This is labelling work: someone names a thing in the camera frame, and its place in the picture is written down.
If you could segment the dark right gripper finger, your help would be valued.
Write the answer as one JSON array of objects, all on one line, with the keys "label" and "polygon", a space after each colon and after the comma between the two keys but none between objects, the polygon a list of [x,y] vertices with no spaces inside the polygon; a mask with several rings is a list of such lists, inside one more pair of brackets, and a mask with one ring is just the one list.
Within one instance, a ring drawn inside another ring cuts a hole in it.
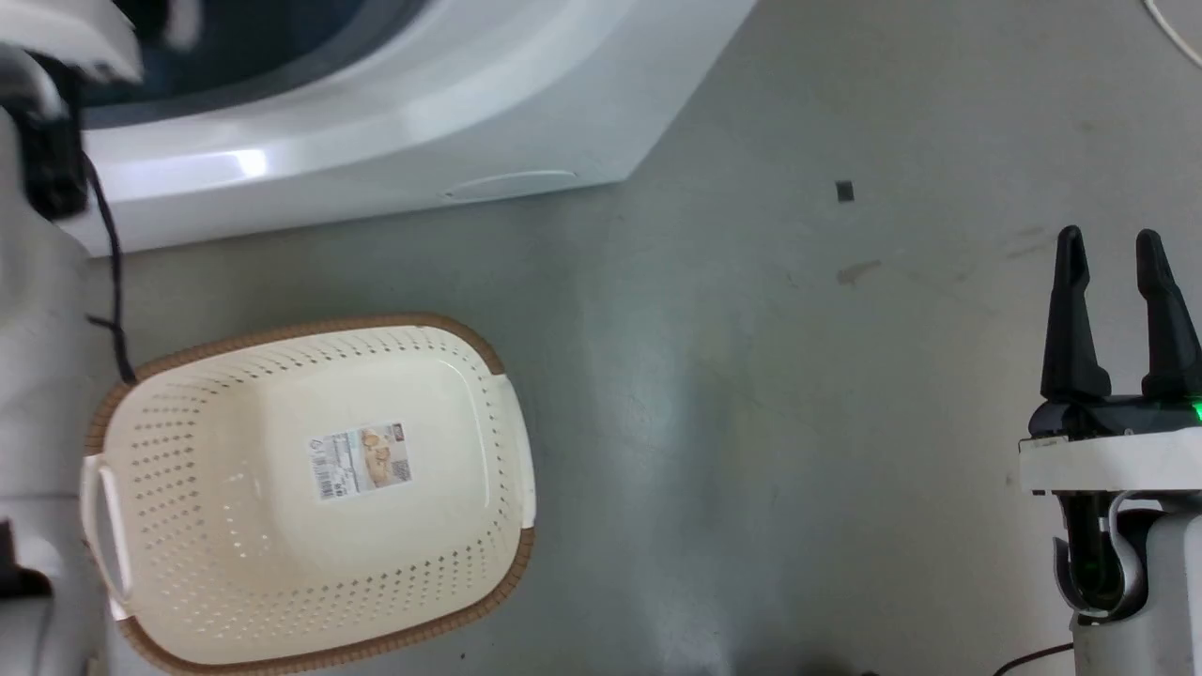
[{"label": "dark right gripper finger", "polygon": [[1089,281],[1085,241],[1078,226],[1069,225],[1057,235],[1055,274],[1040,372],[1040,395],[1048,402],[1095,402],[1111,395],[1109,374],[1097,363],[1087,315]]},{"label": "dark right gripper finger", "polygon": [[1202,343],[1176,281],[1164,241],[1143,229],[1136,237],[1136,281],[1146,300],[1148,372],[1141,390],[1153,399],[1202,398]]}]

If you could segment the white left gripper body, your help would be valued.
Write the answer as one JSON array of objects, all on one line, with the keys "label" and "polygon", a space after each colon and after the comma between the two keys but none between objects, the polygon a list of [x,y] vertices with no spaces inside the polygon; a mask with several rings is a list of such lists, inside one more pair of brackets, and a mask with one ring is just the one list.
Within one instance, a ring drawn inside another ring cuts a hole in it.
[{"label": "white left gripper body", "polygon": [[0,0],[0,43],[50,57],[87,81],[145,77],[133,24],[112,0]]}]

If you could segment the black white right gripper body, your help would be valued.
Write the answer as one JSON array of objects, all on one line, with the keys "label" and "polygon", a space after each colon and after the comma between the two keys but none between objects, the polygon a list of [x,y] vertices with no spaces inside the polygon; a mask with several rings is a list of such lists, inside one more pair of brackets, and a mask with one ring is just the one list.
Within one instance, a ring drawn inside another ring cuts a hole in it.
[{"label": "black white right gripper body", "polygon": [[1019,479],[1055,496],[1202,491],[1202,398],[1045,402],[1019,440]]}]

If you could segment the white washing machine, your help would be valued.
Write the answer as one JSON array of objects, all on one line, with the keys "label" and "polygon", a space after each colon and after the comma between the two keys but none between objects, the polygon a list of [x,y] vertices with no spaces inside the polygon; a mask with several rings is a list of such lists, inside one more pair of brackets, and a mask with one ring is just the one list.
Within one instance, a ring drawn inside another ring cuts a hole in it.
[{"label": "white washing machine", "polygon": [[757,0],[432,0],[321,81],[194,115],[93,113],[126,250],[626,180]]}]

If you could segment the cream perforated laundry basket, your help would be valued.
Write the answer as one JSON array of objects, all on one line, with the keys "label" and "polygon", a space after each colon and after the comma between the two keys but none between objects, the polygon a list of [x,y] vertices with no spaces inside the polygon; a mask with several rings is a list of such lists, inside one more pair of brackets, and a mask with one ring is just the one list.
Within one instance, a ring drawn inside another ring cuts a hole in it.
[{"label": "cream perforated laundry basket", "polygon": [[[411,484],[319,500],[307,444],[403,423]],[[438,314],[194,346],[117,383],[81,522],[117,629],[175,676],[282,676],[438,638],[514,593],[532,450],[502,360]]]}]

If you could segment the printed label sticker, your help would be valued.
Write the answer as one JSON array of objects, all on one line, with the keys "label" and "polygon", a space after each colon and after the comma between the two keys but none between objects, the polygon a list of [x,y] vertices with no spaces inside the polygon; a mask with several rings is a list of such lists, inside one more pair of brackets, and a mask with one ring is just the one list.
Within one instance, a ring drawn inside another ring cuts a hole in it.
[{"label": "printed label sticker", "polygon": [[321,502],[365,496],[413,479],[407,434],[399,422],[313,438],[307,453]]}]

